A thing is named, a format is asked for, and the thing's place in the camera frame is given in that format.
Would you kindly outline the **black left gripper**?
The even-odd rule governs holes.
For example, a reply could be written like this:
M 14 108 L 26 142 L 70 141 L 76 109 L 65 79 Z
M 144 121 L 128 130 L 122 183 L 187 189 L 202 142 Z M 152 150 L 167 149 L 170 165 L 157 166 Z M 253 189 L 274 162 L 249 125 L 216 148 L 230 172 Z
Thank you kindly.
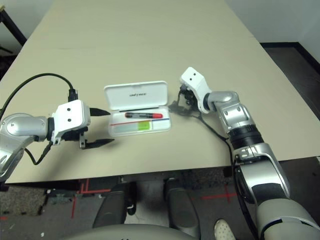
M 90 108 L 90 115 L 92 117 L 109 116 L 110 113 L 106 110 L 99 108 Z M 77 130 L 70 130 L 64 133 L 64 141 L 78 142 L 81 149 L 94 149 L 109 144 L 114 139 L 97 139 L 93 142 L 88 142 L 85 139 L 85 132 L 88 131 L 88 127 L 83 127 Z

